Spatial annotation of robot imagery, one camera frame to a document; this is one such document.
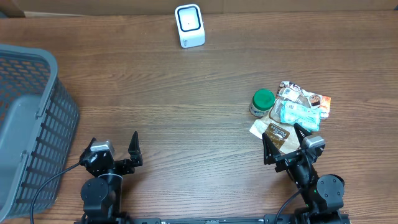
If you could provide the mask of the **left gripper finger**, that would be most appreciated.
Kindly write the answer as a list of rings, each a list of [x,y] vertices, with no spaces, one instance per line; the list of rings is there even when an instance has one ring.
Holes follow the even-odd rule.
[[[139,147],[139,137],[137,131],[135,131],[134,134],[132,135],[131,142],[127,151],[130,154],[130,160],[132,161],[142,160],[142,154]]]
[[[82,152],[82,154],[81,154],[81,160],[82,161],[87,160],[87,158],[90,157],[90,155],[91,155],[91,146],[92,146],[92,144],[95,141],[96,141],[96,138],[92,138],[90,143],[89,143],[89,145],[87,146],[87,148]]]

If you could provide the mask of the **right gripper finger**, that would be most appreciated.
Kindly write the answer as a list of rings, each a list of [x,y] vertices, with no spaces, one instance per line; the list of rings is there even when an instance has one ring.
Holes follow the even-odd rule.
[[[294,129],[298,138],[298,142],[300,143],[300,147],[309,148],[311,145],[310,136],[312,135],[312,133],[308,132],[298,123],[294,124]]]
[[[280,156],[278,148],[276,148],[271,138],[266,133],[262,134],[262,143],[264,146],[264,164],[275,164]]]

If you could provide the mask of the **beige brown snack pouch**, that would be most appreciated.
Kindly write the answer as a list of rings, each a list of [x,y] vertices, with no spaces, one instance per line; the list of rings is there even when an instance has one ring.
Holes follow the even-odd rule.
[[[280,122],[280,111],[283,101],[292,101],[307,108],[319,109],[321,95],[308,92],[290,81],[282,81],[277,90],[275,102],[270,111],[255,120],[249,132],[258,138],[266,133],[281,154],[288,154],[300,147],[293,125]]]

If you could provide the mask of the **teal snack packet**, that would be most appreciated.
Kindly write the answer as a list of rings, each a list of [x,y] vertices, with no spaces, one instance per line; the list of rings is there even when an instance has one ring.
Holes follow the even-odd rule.
[[[319,131],[321,121],[320,109],[307,108],[292,101],[283,101],[280,111],[280,122],[294,125],[298,123],[307,131]]]

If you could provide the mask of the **small orange white box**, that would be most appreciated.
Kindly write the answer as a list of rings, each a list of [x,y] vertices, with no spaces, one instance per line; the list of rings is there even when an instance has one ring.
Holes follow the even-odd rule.
[[[322,96],[319,106],[321,119],[328,119],[330,115],[331,98],[329,96]]]

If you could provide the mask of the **green capped bottle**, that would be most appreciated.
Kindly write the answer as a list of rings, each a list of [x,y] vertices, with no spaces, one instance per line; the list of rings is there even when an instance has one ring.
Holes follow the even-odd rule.
[[[265,116],[273,107],[275,96],[268,89],[260,89],[252,97],[249,105],[250,112],[256,117]]]

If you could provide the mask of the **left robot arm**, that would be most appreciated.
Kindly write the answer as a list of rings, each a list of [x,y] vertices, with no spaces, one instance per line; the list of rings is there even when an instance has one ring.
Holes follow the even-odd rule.
[[[143,165],[137,132],[132,135],[128,159],[116,160],[112,142],[93,138],[80,156],[79,163],[93,177],[81,188],[84,214],[81,223],[132,223],[121,211],[123,177],[135,173]]]

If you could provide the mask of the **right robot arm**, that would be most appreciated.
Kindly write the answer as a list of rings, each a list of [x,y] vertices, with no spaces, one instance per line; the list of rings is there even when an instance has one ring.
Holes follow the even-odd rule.
[[[321,156],[325,140],[295,123],[294,129],[300,147],[282,155],[263,133],[265,165],[275,164],[275,171],[286,171],[297,187],[275,215],[265,215],[265,223],[349,224],[349,216],[340,212],[345,193],[344,180],[335,174],[318,176],[313,163]]]

